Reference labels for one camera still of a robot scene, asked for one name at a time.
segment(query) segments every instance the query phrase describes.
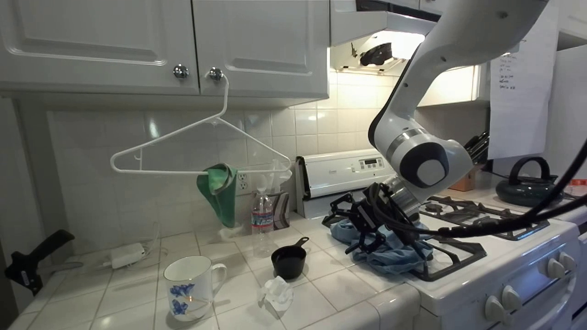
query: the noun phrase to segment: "plastic water bottle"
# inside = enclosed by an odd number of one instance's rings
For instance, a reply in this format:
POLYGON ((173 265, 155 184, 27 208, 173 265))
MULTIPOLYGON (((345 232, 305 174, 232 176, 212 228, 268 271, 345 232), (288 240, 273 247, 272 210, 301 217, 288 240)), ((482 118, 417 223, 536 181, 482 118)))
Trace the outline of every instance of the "plastic water bottle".
POLYGON ((265 190, 256 193, 251 207, 253 254, 266 258, 273 253, 274 244, 268 233, 273 231, 273 205, 265 190))

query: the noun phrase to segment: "blue flower pattern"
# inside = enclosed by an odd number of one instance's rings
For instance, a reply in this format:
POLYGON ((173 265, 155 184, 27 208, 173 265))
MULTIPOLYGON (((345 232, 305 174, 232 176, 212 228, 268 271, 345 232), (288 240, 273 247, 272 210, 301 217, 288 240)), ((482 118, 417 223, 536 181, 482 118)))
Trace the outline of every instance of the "blue flower pattern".
POLYGON ((187 304, 185 302, 180 304, 179 301, 173 299, 171 301, 171 303, 173 304, 173 314, 174 315, 178 315, 178 314, 185 315, 185 311, 187 309, 187 304))
POLYGON ((174 295, 175 297, 180 297, 180 296, 184 296, 187 297, 189 296, 191 290, 194 288, 195 284, 190 283, 190 284, 181 284, 181 285, 174 285, 171 289, 169 289, 169 292, 174 295))

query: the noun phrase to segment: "paper sheet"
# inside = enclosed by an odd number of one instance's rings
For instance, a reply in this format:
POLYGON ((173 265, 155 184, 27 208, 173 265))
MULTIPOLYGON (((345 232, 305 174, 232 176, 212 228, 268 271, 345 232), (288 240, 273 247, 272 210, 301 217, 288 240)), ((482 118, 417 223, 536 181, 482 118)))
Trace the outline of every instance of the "paper sheet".
POLYGON ((551 1, 519 51, 491 61, 489 159, 544 151, 557 41, 558 7, 551 1))

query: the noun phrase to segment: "range hood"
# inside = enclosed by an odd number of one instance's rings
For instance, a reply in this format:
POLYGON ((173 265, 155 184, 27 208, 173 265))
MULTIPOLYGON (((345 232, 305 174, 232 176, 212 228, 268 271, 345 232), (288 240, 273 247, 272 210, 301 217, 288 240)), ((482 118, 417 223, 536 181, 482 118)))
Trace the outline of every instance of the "range hood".
POLYGON ((337 70, 401 70, 439 18, 385 0, 331 0, 331 65, 337 70))

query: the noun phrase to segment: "mug handle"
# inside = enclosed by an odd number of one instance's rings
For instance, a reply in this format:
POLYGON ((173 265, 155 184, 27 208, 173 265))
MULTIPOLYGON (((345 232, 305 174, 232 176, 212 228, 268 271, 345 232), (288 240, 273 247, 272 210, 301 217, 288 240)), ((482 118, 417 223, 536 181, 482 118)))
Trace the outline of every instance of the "mug handle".
POLYGON ((226 268, 226 266, 224 264, 215 264, 215 265, 213 265, 212 266, 212 271, 215 271, 215 270, 222 270, 223 275, 222 275, 222 279, 220 280, 220 282, 218 282, 218 284, 216 285, 216 287, 212 290, 212 299, 214 299, 214 297, 216 297, 216 295, 220 291, 220 288, 222 288, 222 285, 224 284, 224 281, 226 281, 226 276, 228 275, 228 269, 226 268))

